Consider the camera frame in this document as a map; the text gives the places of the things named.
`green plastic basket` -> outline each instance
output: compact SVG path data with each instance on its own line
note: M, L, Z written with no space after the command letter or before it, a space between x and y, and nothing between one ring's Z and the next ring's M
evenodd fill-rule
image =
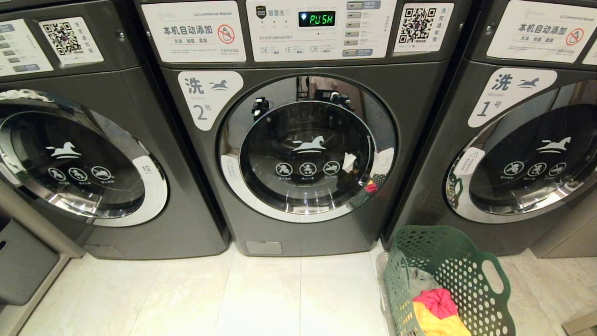
M481 267L486 260L503 283L499 294ZM516 335L508 312L510 282L495 255L480 252L467 235L452 227L406 226L396 233L383 275L397 336L424 335L414 314L408 267L430 273L452 293L458 316L472 335Z

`yellow cloth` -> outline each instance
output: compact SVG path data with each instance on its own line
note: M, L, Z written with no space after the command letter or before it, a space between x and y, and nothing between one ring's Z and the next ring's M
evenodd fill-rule
M462 323L458 315L438 319L429 311L425 304L413 302L414 314L418 325L427 336L470 336L470 331Z

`tile floor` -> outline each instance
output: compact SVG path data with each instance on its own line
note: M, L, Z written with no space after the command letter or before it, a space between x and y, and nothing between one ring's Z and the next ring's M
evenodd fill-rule
M168 261L69 262L21 336L386 336L371 252ZM500 262L517 334L565 335L562 322L597 308L597 258Z

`washing machine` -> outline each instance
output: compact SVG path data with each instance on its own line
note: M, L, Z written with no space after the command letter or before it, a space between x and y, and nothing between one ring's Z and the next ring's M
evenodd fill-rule
M239 251L372 248L469 7L137 1Z
M127 2L0 5L0 172L99 258L215 255L212 207Z
M485 1L386 248L404 225L449 225L522 252L595 187L597 2Z

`washer door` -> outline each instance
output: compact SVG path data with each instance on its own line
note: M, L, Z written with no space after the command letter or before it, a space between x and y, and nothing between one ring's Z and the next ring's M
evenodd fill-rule
M383 185L395 152L392 120L355 85L287 78L248 95L221 133L223 174L254 210L319 222L364 204Z
M139 141L48 93L0 93L0 155L0 171L13 184L94 225L141 224L166 203L166 180Z
M546 213L582 185L594 184L596 96L597 81L566 85L491 123L450 169L451 207L475 222L515 222ZM483 155L472 172L471 155Z

